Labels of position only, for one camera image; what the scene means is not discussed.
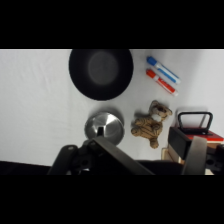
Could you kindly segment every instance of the brown teddy bear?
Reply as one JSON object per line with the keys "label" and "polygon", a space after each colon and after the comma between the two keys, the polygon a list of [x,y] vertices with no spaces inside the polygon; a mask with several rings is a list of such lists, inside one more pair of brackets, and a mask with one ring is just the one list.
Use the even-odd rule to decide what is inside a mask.
{"label": "brown teddy bear", "polygon": [[150,141],[153,149],[159,147],[158,137],[163,130],[163,121],[173,113],[166,106],[158,101],[153,101],[149,110],[150,115],[146,118],[139,118],[135,121],[138,128],[132,129],[132,134],[136,137],[141,136]]}

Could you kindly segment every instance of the white table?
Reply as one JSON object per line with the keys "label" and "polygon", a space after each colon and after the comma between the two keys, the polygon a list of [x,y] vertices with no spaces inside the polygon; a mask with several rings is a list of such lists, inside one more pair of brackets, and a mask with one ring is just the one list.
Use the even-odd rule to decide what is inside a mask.
{"label": "white table", "polygon": [[[146,114],[153,100],[178,110],[214,113],[212,131],[224,135],[224,50],[131,50],[135,70],[128,89],[118,98],[97,102],[73,85],[68,49],[0,50],[0,160],[52,165],[60,149],[81,146],[86,120],[98,111],[118,111],[125,121],[119,145],[134,159],[161,159],[174,115],[164,123],[157,150],[131,135],[135,114]],[[145,75],[146,56],[153,55],[182,80],[174,98]]]}

